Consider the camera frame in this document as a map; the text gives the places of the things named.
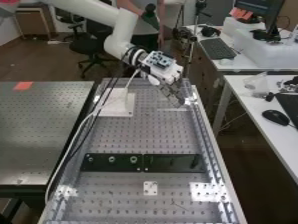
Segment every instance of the person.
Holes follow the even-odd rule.
[[[117,0],[116,3],[118,8],[125,8],[139,16],[132,43],[145,47],[149,52],[158,50],[163,45],[165,0]],[[145,18],[145,8],[149,4],[157,6],[158,25]]]

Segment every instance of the laboratory floor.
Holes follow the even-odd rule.
[[[78,81],[76,62],[84,59],[69,51],[66,44],[17,41],[0,47],[0,81]],[[120,64],[109,63],[108,67],[114,72]],[[97,66],[88,72],[86,80],[100,82],[106,76]],[[242,113],[242,107],[233,102],[226,120]],[[218,144],[249,223],[296,224],[298,187],[249,116],[221,132]],[[22,204],[13,224],[34,224],[37,219],[37,214]]]

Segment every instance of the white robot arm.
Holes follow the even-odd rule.
[[[0,17],[8,17],[16,10],[18,0],[0,3]],[[105,40],[105,51],[129,65],[138,67],[143,77],[159,88],[163,95],[178,107],[183,104],[179,93],[182,67],[175,59],[162,52],[149,55],[132,45],[138,16],[126,9],[117,9],[98,0],[40,0],[76,15],[113,27],[113,34]]]

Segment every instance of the black metal block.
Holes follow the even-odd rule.
[[[199,154],[146,154],[143,171],[149,173],[203,173],[202,156]]]
[[[141,172],[141,154],[94,154],[85,155],[82,172]]]

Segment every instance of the keyboard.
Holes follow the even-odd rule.
[[[298,128],[298,95],[277,94],[275,96],[292,124]]]
[[[237,56],[221,38],[202,40],[201,45],[211,60],[233,59]]]

